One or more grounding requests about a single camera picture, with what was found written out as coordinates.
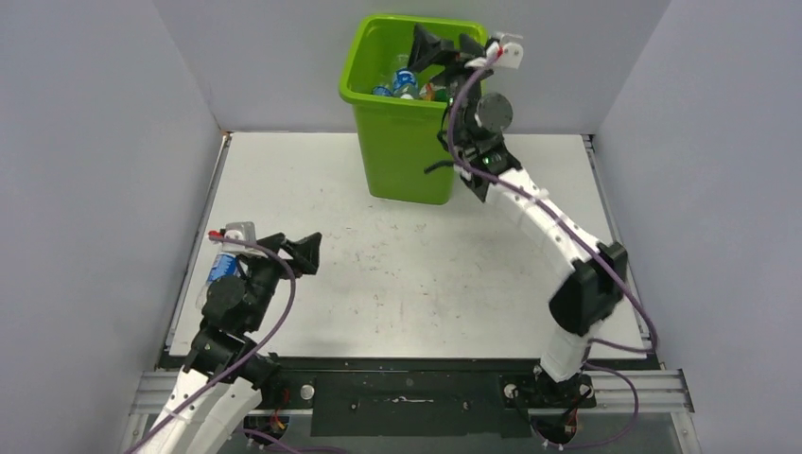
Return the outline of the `red label bottle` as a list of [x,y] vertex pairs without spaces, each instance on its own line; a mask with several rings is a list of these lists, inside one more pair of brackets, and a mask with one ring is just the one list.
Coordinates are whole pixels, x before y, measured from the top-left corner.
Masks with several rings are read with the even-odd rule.
[[428,82],[421,87],[419,97],[427,101],[447,102],[450,94],[447,87]]

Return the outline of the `white cap blue label bottle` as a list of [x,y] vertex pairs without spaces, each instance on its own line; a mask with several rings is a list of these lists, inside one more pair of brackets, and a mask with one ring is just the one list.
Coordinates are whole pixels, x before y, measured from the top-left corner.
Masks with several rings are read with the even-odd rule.
[[401,99],[420,97],[417,77],[409,69],[399,68],[393,73],[392,96]]

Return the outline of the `blue cap water bottle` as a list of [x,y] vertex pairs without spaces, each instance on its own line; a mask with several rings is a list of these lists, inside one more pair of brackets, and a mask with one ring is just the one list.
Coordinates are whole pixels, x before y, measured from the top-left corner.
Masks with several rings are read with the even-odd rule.
[[225,276],[238,276],[240,274],[237,267],[237,262],[238,260],[234,253],[223,251],[216,255],[205,282],[200,288],[200,292],[196,300],[197,309],[202,309],[204,307],[207,300],[208,289],[216,280]]

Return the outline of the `blue label water bottle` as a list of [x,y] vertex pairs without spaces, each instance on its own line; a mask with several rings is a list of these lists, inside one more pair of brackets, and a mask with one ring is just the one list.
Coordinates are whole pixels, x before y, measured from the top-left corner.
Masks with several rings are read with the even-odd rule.
[[387,85],[376,85],[372,89],[372,94],[374,96],[384,96],[384,97],[392,97],[392,89]]

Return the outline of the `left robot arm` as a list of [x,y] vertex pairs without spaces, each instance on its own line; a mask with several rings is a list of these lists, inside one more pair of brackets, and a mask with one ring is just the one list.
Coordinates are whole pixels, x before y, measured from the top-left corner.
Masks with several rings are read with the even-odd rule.
[[317,273],[323,236],[258,238],[239,222],[207,237],[218,252],[200,293],[199,329],[131,453],[216,453],[252,410],[281,397],[278,357],[260,351],[288,318],[298,279]]

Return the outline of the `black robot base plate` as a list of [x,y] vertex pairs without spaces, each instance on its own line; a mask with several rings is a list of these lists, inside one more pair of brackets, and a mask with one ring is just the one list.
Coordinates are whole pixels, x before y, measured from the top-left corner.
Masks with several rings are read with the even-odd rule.
[[311,419],[313,437],[527,438],[532,428],[574,434],[597,405],[591,378],[553,383],[536,359],[300,358],[281,370],[242,427],[264,442]]

